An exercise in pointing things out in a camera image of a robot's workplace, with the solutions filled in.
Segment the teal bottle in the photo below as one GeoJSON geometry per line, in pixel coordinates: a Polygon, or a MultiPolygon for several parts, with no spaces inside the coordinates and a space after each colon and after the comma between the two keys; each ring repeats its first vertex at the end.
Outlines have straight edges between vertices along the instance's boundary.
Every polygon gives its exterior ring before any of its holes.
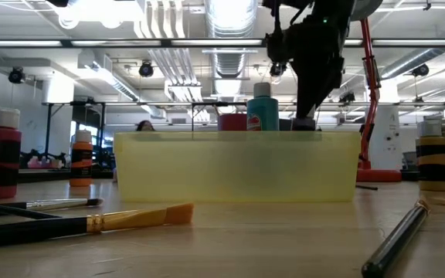
{"type": "Polygon", "coordinates": [[[269,83],[253,85],[253,99],[246,103],[246,129],[248,131],[279,130],[279,102],[270,95],[269,83]]]}

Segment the yellow plastic container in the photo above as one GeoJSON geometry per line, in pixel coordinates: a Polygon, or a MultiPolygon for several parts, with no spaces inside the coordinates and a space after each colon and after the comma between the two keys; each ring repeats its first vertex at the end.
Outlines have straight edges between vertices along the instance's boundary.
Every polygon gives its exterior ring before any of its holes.
{"type": "Polygon", "coordinates": [[[357,132],[128,132],[114,136],[121,198],[349,202],[357,132]]]}

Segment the wooden table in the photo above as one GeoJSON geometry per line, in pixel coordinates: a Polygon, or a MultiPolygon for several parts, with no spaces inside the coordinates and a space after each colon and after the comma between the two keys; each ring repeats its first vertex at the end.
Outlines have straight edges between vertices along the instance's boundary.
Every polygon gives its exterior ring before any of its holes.
{"type": "MultiPolygon", "coordinates": [[[[108,232],[0,247],[0,277],[360,277],[360,267],[417,200],[416,183],[357,189],[353,203],[197,204],[192,225],[108,232]]],[[[86,215],[160,204],[121,203],[117,186],[19,186],[16,200],[101,197],[86,215]]],[[[1,217],[0,222],[21,221],[1,217]]],[[[392,277],[445,277],[445,207],[432,214],[392,277]]]]}

